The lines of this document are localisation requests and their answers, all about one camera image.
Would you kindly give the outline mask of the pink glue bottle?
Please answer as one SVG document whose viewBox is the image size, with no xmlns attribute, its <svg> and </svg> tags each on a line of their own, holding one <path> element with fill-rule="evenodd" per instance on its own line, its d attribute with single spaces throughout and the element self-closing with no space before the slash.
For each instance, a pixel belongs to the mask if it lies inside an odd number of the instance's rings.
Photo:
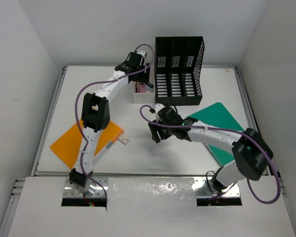
<svg viewBox="0 0 296 237">
<path fill-rule="evenodd" d="M 146 84 L 143 82 L 135 83 L 135 92 L 136 93 L 145 93 L 146 92 Z"/>
</svg>

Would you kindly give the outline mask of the green notebook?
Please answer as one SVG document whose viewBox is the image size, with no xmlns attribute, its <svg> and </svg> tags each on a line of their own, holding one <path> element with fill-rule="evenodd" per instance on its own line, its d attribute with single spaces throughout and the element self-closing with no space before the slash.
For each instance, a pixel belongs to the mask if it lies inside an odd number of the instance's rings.
<svg viewBox="0 0 296 237">
<path fill-rule="evenodd" d="M 210 126 L 244 131 L 242 126 L 236 121 L 236 119 L 221 102 L 216 102 L 194 114 L 189 115 L 189 117 L 198 119 Z M 207 147 L 210 149 L 216 161 L 221 166 L 226 165 L 234 160 L 233 156 L 226 151 L 214 146 L 207 145 Z"/>
</svg>

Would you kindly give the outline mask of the small white eraser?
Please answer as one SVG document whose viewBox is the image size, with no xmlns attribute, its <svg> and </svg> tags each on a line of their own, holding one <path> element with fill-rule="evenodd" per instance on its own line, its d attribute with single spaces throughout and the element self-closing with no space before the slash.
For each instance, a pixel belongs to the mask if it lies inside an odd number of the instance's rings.
<svg viewBox="0 0 296 237">
<path fill-rule="evenodd" d="M 118 140 L 124 145 L 127 145 L 130 141 L 129 138 L 125 137 L 123 134 L 119 136 Z"/>
</svg>

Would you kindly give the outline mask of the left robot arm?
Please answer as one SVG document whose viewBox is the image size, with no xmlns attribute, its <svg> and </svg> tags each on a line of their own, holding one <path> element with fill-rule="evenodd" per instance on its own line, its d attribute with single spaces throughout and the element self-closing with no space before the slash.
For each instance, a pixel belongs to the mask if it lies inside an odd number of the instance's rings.
<svg viewBox="0 0 296 237">
<path fill-rule="evenodd" d="M 77 160 L 70 172 L 71 183 L 84 188 L 87 179 L 93 172 L 93 159 L 99 138 L 110 122 L 109 102 L 129 82 L 149 81 L 150 64 L 146 62 L 146 57 L 145 51 L 130 52 L 126 60 L 115 67 L 112 76 L 107 81 L 90 83 L 78 93 L 74 106 L 76 110 L 79 98 L 86 88 L 94 84 L 102 85 L 98 91 L 84 95 L 81 111 L 82 125 L 80 125 L 78 114 L 75 112 L 82 142 Z"/>
</svg>

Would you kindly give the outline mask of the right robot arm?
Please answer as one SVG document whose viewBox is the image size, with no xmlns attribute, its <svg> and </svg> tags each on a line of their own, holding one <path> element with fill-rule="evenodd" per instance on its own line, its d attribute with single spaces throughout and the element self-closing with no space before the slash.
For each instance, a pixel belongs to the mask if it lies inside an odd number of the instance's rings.
<svg viewBox="0 0 296 237">
<path fill-rule="evenodd" d="M 199 142 L 227 152 L 233 160 L 220 167 L 210 181 L 217 193 L 245 178 L 258 181 L 274 154 L 261 135 L 252 128 L 237 131 L 218 128 L 193 118 L 182 118 L 170 106 L 156 104 L 150 108 L 155 120 L 149 123 L 152 139 L 159 143 L 171 136 L 189 142 Z"/>
</svg>

